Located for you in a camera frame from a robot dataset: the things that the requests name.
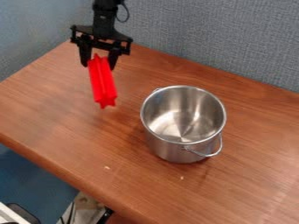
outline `blue wall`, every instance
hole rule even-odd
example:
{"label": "blue wall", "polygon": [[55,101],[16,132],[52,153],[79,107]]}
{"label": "blue wall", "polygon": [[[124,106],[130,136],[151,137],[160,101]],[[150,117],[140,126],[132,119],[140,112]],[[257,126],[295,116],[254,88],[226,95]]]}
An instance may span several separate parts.
{"label": "blue wall", "polygon": [[0,80],[46,54],[92,18],[92,0],[0,1]]}
{"label": "blue wall", "polygon": [[[298,1],[126,1],[131,19],[116,27],[136,43],[299,92]],[[91,24],[91,4],[2,0],[0,79],[70,37],[71,24]]]}
{"label": "blue wall", "polygon": [[299,92],[299,1],[128,0],[135,42]]}

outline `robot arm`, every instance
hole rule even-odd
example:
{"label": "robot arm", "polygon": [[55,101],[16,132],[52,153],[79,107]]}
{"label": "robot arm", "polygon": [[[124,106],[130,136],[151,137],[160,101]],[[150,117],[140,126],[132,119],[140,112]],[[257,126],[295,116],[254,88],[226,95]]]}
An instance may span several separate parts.
{"label": "robot arm", "polygon": [[80,63],[86,67],[91,59],[92,47],[108,51],[108,64],[114,70],[118,57],[122,54],[130,54],[131,43],[134,40],[115,29],[115,22],[118,18],[118,6],[126,6],[126,0],[95,0],[92,9],[94,25],[74,25],[71,27],[72,36],[71,42],[79,46]]}

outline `cable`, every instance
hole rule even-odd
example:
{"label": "cable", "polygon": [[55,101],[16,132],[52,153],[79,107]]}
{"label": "cable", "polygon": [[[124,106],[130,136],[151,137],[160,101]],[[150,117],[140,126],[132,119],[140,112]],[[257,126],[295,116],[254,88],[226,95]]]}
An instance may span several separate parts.
{"label": "cable", "polygon": [[130,19],[130,11],[128,11],[128,8],[127,8],[127,5],[126,5],[126,0],[122,0],[122,3],[120,3],[126,9],[126,19],[124,20],[120,20],[119,17],[116,16],[116,20],[118,22],[120,23],[126,23],[127,20]]}

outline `red plastic toy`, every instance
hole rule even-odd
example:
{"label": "red plastic toy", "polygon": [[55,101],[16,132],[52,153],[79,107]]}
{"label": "red plastic toy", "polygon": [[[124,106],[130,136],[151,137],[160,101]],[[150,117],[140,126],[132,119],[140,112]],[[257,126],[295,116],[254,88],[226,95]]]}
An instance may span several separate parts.
{"label": "red plastic toy", "polygon": [[107,105],[116,106],[118,90],[108,65],[108,58],[95,58],[88,61],[88,74],[95,102],[104,109]]}

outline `pot handle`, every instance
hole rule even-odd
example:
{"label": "pot handle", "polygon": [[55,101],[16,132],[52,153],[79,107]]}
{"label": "pot handle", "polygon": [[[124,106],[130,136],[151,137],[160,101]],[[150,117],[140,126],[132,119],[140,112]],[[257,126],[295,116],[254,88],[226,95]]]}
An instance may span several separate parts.
{"label": "pot handle", "polygon": [[204,157],[204,158],[211,158],[211,157],[218,156],[220,154],[222,148],[223,148],[222,134],[219,134],[219,149],[218,149],[216,152],[214,152],[214,153],[211,153],[208,155],[198,152],[196,150],[192,150],[188,145],[182,147],[183,150],[190,151],[191,153],[194,153],[198,156]]}

